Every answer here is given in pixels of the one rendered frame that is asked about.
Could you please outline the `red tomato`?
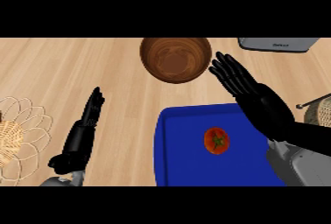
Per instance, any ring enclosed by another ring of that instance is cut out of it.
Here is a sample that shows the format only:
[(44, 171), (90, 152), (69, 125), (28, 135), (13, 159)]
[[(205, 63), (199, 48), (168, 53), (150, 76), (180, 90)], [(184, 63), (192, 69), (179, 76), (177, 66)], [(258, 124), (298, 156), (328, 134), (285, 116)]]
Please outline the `red tomato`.
[(204, 148), (214, 154), (223, 154), (230, 147), (230, 138), (224, 130), (218, 127), (208, 128), (204, 132)]

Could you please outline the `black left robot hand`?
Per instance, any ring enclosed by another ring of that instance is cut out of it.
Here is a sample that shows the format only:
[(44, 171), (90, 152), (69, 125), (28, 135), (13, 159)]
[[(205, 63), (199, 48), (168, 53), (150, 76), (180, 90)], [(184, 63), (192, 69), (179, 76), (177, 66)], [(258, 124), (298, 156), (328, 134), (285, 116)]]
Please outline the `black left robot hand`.
[(74, 122), (68, 132), (62, 153), (53, 156), (47, 163), (59, 175), (85, 170), (103, 102), (105, 98), (96, 87), (87, 99), (81, 118)]

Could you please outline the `brown wooden bowl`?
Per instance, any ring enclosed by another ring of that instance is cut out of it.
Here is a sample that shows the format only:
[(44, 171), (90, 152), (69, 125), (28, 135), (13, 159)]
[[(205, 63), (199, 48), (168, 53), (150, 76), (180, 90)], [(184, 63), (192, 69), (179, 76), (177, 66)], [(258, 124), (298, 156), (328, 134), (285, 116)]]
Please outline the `brown wooden bowl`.
[(207, 38), (145, 38), (139, 46), (142, 65), (149, 74), (171, 84), (196, 79), (213, 56)]

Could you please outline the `grey appliance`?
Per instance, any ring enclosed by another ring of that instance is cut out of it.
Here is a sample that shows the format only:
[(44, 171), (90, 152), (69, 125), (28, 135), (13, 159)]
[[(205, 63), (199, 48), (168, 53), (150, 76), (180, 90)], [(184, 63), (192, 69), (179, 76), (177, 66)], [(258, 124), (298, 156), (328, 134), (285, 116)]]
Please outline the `grey appliance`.
[(238, 38), (242, 49), (263, 52), (306, 53), (319, 38)]

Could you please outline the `blue tray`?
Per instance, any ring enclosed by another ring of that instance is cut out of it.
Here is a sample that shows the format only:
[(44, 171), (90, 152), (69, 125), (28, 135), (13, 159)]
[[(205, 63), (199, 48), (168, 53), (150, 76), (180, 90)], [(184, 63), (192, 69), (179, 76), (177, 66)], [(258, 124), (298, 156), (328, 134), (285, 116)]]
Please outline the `blue tray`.
[[(229, 148), (211, 154), (204, 135), (220, 128)], [(282, 186), (266, 159), (267, 139), (235, 103), (165, 108), (153, 137), (158, 186)]]

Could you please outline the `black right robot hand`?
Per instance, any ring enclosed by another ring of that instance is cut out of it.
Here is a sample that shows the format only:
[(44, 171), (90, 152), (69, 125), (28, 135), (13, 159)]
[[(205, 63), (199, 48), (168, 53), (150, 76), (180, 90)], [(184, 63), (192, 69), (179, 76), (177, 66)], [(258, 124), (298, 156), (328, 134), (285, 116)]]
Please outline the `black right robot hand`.
[(208, 70), (267, 139), (331, 157), (331, 128), (295, 121), (278, 93), (255, 81), (233, 56), (217, 52)]

